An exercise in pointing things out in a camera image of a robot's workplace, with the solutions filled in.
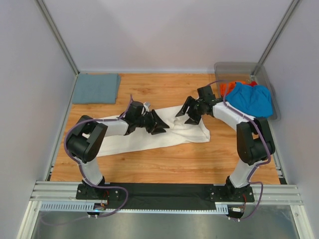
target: wooden surface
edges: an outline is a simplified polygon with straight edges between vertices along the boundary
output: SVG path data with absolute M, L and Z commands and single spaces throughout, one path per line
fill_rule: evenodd
M 150 102 L 151 109 L 182 105 L 187 96 L 197 97 L 196 89 L 215 80 L 213 74 L 121 74 L 122 81 L 115 105 L 73 105 L 66 131 L 82 115 L 93 118 L 118 115 L 129 102 Z M 166 148 L 122 153 L 98 158 L 102 174 L 108 182 L 143 183 L 224 183 L 234 170 L 239 157 L 235 131 L 224 122 L 203 117 L 210 130 L 207 143 L 187 143 Z M 51 181 L 81 181 L 81 175 L 63 150 L 63 142 L 55 162 Z M 260 167 L 253 181 L 279 184 L 272 161 Z

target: clear plastic bin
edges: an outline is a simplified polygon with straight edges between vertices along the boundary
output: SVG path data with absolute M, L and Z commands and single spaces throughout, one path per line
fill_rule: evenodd
M 278 121 L 281 118 L 279 108 L 276 101 L 276 94 L 272 88 L 265 67 L 258 63 L 252 62 L 217 62 L 214 65 L 216 80 L 224 80 L 226 82 L 244 81 L 250 83 L 256 81 L 258 85 L 268 88 L 271 94 L 272 106 L 274 114 L 268 117 L 269 120 Z M 220 87 L 222 82 L 217 82 L 218 96 L 220 97 Z

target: orange cloth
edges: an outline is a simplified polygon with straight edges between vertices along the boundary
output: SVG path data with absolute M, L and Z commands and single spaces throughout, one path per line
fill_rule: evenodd
M 227 91 L 227 94 L 229 94 L 236 86 L 236 82 L 240 82 L 244 85 L 249 85 L 249 86 L 255 86 L 257 85 L 257 83 L 255 81 L 252 81 L 251 83 L 247 83 L 245 81 L 233 81 L 233 82 L 229 82 L 228 83 L 228 91 Z M 226 88 L 227 88 L 227 84 L 220 84 L 219 85 L 219 90 L 220 90 L 220 95 L 221 96 L 224 96 L 224 93 L 226 92 Z

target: folded blue towel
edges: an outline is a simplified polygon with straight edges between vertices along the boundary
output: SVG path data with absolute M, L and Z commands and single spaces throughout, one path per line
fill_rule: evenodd
M 120 82 L 118 74 L 79 74 L 72 103 L 115 104 Z
M 226 96 L 226 100 L 240 111 L 255 117 L 269 117 L 273 114 L 271 95 L 267 87 L 248 86 L 240 82 Z

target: white cloth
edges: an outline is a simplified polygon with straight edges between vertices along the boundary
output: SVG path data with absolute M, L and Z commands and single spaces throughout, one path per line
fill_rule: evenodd
M 184 124 L 188 115 L 175 117 L 182 106 L 155 110 L 158 116 L 169 126 L 166 133 L 151 135 L 145 128 L 136 128 L 129 135 L 105 137 L 97 156 L 140 151 L 152 148 L 168 147 L 182 143 L 209 142 L 210 133 L 201 120 L 199 125 Z M 114 119 L 117 116 L 105 117 Z

